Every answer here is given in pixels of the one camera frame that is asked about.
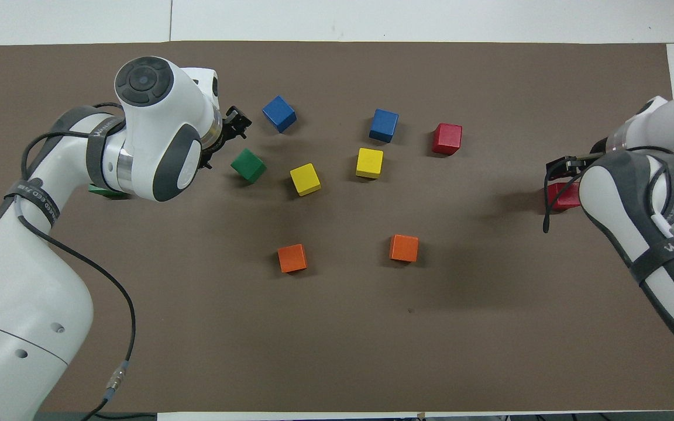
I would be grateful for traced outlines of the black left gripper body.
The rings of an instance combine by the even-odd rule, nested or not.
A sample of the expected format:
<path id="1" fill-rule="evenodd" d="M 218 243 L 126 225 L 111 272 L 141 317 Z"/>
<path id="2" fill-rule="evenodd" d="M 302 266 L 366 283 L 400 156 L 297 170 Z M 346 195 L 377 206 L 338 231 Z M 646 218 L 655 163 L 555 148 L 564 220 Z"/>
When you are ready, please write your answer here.
<path id="1" fill-rule="evenodd" d="M 233 133 L 233 117 L 227 116 L 222 123 L 222 129 L 219 137 L 214 142 L 214 153 L 216 154 L 225 143 L 232 138 Z"/>

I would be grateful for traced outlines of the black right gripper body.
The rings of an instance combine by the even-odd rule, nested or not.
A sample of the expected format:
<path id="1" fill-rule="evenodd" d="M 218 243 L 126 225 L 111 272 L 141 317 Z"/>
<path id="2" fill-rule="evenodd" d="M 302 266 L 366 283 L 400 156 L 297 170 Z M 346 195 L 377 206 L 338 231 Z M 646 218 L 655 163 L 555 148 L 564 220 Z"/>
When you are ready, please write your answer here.
<path id="1" fill-rule="evenodd" d="M 607 140 L 608 138 L 605 137 L 602 140 L 597 141 L 596 144 L 591 147 L 588 154 L 578 154 L 570 159 L 570 167 L 572 170 L 577 172 L 583 171 L 604 156 L 607 151 Z"/>

